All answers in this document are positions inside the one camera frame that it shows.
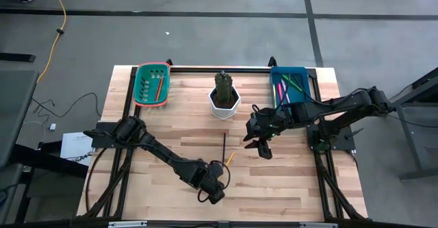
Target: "green basket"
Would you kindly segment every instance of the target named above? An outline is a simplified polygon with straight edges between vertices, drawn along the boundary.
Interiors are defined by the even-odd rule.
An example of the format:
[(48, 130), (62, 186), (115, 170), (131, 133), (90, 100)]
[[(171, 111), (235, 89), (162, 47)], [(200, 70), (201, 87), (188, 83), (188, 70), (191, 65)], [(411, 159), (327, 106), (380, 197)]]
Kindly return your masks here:
[[(160, 79), (163, 79), (158, 99)], [(143, 107), (159, 107), (167, 103), (170, 87), (170, 65), (165, 62), (150, 62), (138, 66), (134, 81), (134, 102)]]

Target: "concrete floor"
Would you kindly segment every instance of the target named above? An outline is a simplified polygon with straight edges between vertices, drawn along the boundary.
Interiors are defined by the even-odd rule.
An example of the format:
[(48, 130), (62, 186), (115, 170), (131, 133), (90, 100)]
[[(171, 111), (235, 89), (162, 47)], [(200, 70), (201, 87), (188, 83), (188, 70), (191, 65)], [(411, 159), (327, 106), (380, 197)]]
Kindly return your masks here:
[[(70, 10), (172, 12), (305, 13), (304, 0), (63, 0)], [(314, 13), (437, 14), (438, 0), (311, 0)], [(0, 0), (5, 8), (59, 8), (56, 0), (19, 4)], [(87, 92), (99, 98), (99, 110), (115, 64), (139, 64), (172, 58), (184, 65), (265, 66), (271, 55), (281, 66), (315, 66), (307, 19), (69, 16), (47, 74), (34, 98), (53, 99), (64, 112)], [(61, 16), (2, 14), (0, 50), (31, 53), (33, 64), (0, 62), (0, 69), (42, 71)], [(378, 86), (388, 97), (437, 67), (438, 21), (316, 20), (324, 66), (334, 67), (342, 94)], [(99, 117), (95, 100), (80, 101), (64, 118), (50, 117), (63, 133), (93, 128)], [(41, 121), (32, 113), (26, 121)], [(356, 138), (359, 174), (369, 217), (393, 223), (436, 227), (438, 177), (401, 183), (398, 175), (415, 169), (400, 123), (366, 118)], [(24, 125), (19, 142), (38, 143), (41, 127)], [(48, 174), (32, 186), (27, 220), (70, 218), (83, 180)]]

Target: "white paper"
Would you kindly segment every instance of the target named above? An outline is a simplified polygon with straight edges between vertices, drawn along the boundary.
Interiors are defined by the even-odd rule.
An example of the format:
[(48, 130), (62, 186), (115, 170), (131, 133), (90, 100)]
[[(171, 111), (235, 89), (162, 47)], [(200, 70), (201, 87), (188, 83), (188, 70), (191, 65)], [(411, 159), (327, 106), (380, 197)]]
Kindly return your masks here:
[[(90, 154), (94, 152), (91, 147), (93, 139), (84, 135), (82, 132), (77, 133), (65, 133), (62, 135), (62, 147), (61, 147), (61, 158), (68, 158), (68, 160), (75, 161), (80, 156)], [(85, 159), (77, 161), (83, 165), (89, 166), (91, 161), (91, 156)]]

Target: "wooden tabletop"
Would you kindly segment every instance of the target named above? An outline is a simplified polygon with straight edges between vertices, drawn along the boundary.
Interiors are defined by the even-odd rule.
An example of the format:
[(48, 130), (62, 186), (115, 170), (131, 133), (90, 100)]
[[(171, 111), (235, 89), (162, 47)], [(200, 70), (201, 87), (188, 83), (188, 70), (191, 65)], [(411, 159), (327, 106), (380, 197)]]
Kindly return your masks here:
[[(115, 66), (102, 121), (116, 122), (123, 112), (132, 66)], [(339, 96), (333, 68), (317, 68), (322, 99)], [(210, 112), (207, 95), (214, 87), (214, 73), (171, 73), (166, 107), (142, 108), (140, 118), (157, 140), (181, 157), (222, 160), (223, 134), (227, 135), (226, 160), (235, 152), (229, 168), (231, 183), (226, 197), (216, 205), (199, 203), (197, 191), (179, 180), (173, 169), (142, 149), (136, 149), (131, 165), (123, 219), (323, 221), (313, 153), (304, 129), (284, 131), (270, 142), (271, 160), (257, 150), (244, 149), (245, 124), (251, 105), (272, 107), (268, 74), (233, 73), (233, 84), (242, 103), (233, 118), (221, 121)], [(108, 185), (115, 150), (107, 150), (96, 165), (90, 182), (93, 204)], [(367, 216), (359, 175), (352, 158), (334, 151), (339, 188), (357, 211)], [(227, 180), (226, 173), (222, 180)], [(327, 186), (332, 214), (333, 195)], [(78, 215), (85, 212), (85, 191)], [(113, 200), (112, 213), (117, 198)]]

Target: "white hexagonal pot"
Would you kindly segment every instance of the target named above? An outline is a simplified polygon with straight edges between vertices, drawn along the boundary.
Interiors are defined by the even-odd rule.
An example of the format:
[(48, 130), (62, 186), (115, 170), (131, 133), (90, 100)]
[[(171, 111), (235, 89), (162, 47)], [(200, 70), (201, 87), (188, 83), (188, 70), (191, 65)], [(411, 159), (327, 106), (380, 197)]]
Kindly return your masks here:
[(216, 87), (213, 88), (213, 90), (208, 94), (208, 99), (210, 100), (210, 105), (211, 105), (211, 113), (214, 116), (217, 116), (218, 118), (220, 118), (222, 120), (227, 119), (227, 118), (231, 118), (237, 112), (237, 106), (240, 103), (239, 92), (237, 91), (237, 89), (235, 89), (235, 87), (233, 85), (233, 91), (237, 95), (237, 101), (235, 102), (235, 104), (232, 108), (224, 109), (224, 108), (217, 108), (213, 103), (213, 99), (211, 98), (211, 96), (213, 95), (215, 90), (216, 90)]

